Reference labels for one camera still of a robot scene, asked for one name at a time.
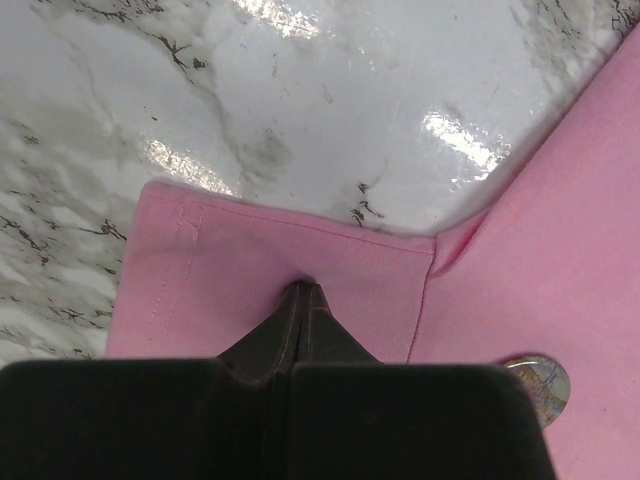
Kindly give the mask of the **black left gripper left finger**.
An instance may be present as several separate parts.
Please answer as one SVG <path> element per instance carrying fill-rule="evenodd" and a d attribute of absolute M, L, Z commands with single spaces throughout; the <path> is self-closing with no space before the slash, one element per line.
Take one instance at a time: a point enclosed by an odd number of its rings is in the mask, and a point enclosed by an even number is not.
<path fill-rule="evenodd" d="M 25 361 L 1 372 L 5 479 L 280 479 L 303 286 L 214 358 Z"/>

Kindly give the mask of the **pink t-shirt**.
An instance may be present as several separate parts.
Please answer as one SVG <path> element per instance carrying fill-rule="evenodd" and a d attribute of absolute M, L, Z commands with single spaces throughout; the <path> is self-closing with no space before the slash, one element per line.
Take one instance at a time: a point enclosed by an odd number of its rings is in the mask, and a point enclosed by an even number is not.
<path fill-rule="evenodd" d="M 110 358 L 213 357 L 310 278 L 392 363 L 545 354 L 571 393 L 545 436 L 563 479 L 639 475 L 639 35 L 489 208 L 402 237 L 174 183 L 141 191 Z"/>

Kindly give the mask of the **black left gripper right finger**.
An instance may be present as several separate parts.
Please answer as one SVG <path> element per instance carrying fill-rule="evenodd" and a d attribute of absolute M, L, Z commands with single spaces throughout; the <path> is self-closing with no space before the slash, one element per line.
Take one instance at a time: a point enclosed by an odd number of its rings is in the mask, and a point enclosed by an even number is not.
<path fill-rule="evenodd" d="M 330 363 L 340 325 L 302 284 L 288 410 L 291 479 L 553 479 L 521 381 L 486 365 Z"/>

